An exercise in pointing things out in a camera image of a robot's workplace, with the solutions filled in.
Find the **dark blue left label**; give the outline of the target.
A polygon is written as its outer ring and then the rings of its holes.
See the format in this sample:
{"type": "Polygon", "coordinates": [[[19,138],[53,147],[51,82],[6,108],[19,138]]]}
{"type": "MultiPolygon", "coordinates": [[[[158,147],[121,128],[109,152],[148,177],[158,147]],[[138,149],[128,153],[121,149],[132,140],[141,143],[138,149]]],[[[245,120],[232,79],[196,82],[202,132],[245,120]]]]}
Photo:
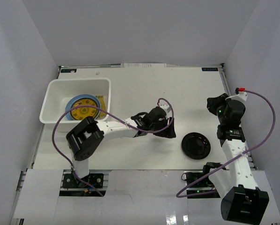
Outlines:
{"type": "Polygon", "coordinates": [[[61,69],[60,73],[76,73],[77,69],[61,69]]]}

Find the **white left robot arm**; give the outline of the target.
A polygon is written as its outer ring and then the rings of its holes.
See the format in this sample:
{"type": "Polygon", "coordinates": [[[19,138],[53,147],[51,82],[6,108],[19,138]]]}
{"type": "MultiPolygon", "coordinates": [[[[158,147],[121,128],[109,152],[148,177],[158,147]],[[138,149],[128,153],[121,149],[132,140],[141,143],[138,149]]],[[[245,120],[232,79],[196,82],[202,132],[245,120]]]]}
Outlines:
{"type": "Polygon", "coordinates": [[[84,187],[89,182],[88,158],[102,141],[117,138],[135,138],[154,134],[164,138],[175,138],[174,118],[168,104],[153,108],[150,112],[138,113],[123,123],[119,121],[96,121],[93,117],[83,119],[67,135],[66,140],[72,152],[73,182],[84,187]]]}

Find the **dark blue corner label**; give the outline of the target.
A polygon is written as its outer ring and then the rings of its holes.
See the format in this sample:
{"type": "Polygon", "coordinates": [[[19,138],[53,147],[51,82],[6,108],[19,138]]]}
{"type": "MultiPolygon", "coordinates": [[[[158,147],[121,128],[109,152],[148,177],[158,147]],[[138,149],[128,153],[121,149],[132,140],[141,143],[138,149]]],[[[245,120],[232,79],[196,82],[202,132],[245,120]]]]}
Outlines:
{"type": "Polygon", "coordinates": [[[218,71],[218,68],[217,67],[202,67],[201,68],[202,71],[208,71],[208,72],[215,72],[215,71],[218,71]]]}

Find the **white plastic bin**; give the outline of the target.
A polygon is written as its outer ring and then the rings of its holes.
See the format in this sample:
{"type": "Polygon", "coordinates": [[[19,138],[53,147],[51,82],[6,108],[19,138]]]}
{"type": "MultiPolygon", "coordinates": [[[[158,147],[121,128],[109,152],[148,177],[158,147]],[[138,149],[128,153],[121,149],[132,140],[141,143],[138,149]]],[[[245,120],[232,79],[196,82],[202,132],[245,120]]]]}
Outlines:
{"type": "Polygon", "coordinates": [[[110,111],[111,81],[108,78],[56,79],[49,83],[39,119],[54,124],[65,112],[67,103],[75,96],[103,96],[106,111],[110,111]]]}

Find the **large blue plate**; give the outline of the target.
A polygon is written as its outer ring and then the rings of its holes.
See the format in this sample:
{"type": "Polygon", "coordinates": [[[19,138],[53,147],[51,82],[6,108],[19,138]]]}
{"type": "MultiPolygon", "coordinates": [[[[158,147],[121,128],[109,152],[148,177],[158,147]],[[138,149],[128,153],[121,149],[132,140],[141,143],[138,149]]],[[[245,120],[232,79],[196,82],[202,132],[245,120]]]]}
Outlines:
{"type": "MultiPolygon", "coordinates": [[[[100,108],[100,102],[99,102],[99,100],[98,100],[95,96],[89,95],[89,94],[82,94],[82,95],[77,95],[77,96],[75,96],[74,98],[72,98],[72,99],[67,103],[67,105],[66,105],[66,107],[65,107],[65,111],[68,111],[69,109],[71,109],[70,106],[72,105],[72,103],[73,103],[75,100],[78,100],[78,99],[80,99],[80,98],[93,98],[93,99],[99,104],[99,106],[98,106],[97,108],[100,108]]],[[[66,118],[67,118],[68,120],[72,120],[71,117],[70,117],[70,115],[69,115],[69,113],[70,113],[70,112],[68,112],[68,113],[66,114],[66,118]]]]}

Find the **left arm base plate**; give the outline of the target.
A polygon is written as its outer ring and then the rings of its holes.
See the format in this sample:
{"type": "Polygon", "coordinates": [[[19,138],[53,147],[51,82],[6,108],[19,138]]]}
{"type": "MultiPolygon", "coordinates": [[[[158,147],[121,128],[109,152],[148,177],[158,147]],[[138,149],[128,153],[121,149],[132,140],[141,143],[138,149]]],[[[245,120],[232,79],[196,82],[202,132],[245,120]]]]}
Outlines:
{"type": "Polygon", "coordinates": [[[97,193],[91,186],[79,181],[73,174],[65,173],[62,178],[59,196],[67,197],[103,197],[106,193],[104,190],[104,174],[91,173],[82,178],[86,183],[91,184],[100,193],[97,193]]]}

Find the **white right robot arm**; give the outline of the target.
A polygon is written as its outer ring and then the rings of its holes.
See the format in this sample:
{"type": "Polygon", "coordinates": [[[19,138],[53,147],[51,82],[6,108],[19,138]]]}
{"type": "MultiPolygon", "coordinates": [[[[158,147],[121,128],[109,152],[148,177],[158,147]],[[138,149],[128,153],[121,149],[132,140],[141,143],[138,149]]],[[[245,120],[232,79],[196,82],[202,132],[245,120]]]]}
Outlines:
{"type": "Polygon", "coordinates": [[[225,221],[258,225],[269,203],[269,195],[255,181],[248,161],[246,139],[240,126],[245,113],[247,93],[222,94],[207,99],[207,109],[217,116],[217,138],[228,160],[201,175],[207,187],[215,186],[221,197],[221,216],[225,221]]]}

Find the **black plate right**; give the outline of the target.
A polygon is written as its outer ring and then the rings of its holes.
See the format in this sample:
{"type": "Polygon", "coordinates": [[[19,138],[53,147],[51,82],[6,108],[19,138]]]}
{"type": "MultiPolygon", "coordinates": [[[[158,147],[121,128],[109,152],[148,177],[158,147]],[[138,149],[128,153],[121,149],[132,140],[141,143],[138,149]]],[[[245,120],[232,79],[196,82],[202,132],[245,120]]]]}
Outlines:
{"type": "Polygon", "coordinates": [[[205,159],[211,152],[209,140],[202,134],[191,132],[186,134],[181,143],[182,152],[194,160],[205,159]]]}

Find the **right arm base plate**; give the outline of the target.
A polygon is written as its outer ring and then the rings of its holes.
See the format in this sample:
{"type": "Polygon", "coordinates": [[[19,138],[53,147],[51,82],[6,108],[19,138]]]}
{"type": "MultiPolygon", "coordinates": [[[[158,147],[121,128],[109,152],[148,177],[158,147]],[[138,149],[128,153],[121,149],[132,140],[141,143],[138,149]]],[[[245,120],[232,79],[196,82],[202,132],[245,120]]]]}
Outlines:
{"type": "MultiPolygon", "coordinates": [[[[203,172],[184,172],[181,175],[181,180],[185,181],[187,185],[196,181],[198,178],[202,177],[203,172]]],[[[194,184],[190,188],[186,190],[187,195],[197,194],[197,193],[205,193],[205,195],[196,195],[187,197],[188,199],[209,199],[209,198],[220,198],[214,184],[206,178],[198,183],[194,184]]]]}

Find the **long woven bamboo tray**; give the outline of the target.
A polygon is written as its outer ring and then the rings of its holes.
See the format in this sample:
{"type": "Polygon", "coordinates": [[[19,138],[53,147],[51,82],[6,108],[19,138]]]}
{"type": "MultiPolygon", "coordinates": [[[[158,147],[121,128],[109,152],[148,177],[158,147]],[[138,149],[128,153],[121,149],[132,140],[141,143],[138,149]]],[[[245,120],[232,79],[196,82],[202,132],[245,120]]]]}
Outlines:
{"type": "MultiPolygon", "coordinates": [[[[100,102],[100,106],[101,106],[100,108],[106,111],[106,104],[105,104],[104,96],[96,96],[96,98],[100,102]]],[[[97,118],[102,120],[102,119],[104,119],[106,117],[106,115],[107,114],[105,112],[100,111],[97,118]]]]}

